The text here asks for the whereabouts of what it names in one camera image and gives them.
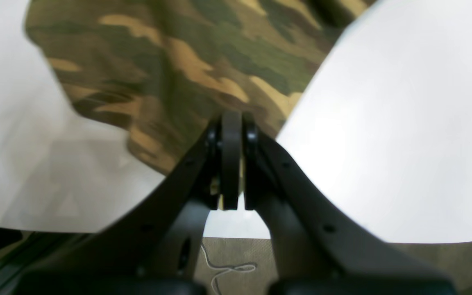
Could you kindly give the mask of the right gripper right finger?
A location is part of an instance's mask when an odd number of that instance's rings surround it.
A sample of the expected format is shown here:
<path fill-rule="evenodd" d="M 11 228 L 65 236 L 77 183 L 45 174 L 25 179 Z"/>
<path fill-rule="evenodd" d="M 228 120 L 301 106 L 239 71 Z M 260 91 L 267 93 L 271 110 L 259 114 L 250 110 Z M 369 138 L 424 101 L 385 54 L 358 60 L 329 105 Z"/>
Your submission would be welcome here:
<path fill-rule="evenodd" d="M 341 212 L 249 113 L 236 114 L 244 199 L 266 224 L 281 283 L 431 283 L 437 270 Z"/>

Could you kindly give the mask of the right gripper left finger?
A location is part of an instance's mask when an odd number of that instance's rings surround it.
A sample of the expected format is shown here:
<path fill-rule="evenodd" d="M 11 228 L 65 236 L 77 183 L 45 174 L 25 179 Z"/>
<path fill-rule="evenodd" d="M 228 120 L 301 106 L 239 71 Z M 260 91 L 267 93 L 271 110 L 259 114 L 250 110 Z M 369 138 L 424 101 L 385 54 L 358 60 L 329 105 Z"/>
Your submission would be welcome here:
<path fill-rule="evenodd" d="M 159 186 L 129 213 L 41 261 L 24 283 L 190 280 L 211 210 L 234 207 L 234 114 L 209 123 Z"/>

